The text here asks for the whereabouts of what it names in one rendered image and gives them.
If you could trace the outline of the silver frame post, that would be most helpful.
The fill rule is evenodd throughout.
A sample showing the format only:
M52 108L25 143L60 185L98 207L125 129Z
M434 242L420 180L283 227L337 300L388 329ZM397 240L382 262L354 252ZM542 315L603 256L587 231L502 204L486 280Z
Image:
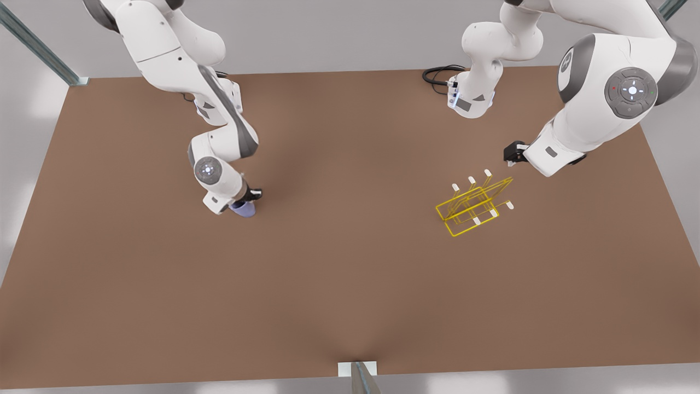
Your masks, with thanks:
M378 383L376 361L339 362L337 364L339 377L350 377L352 394L382 394Z
M663 0L663 3L658 7L658 12L663 17L663 20L668 21L687 1L688 0Z
M55 53L50 50L30 28L25 25L6 5L0 2L0 25L19 40L38 59L52 70L63 82L69 86L85 86L89 83L88 77L78 76Z

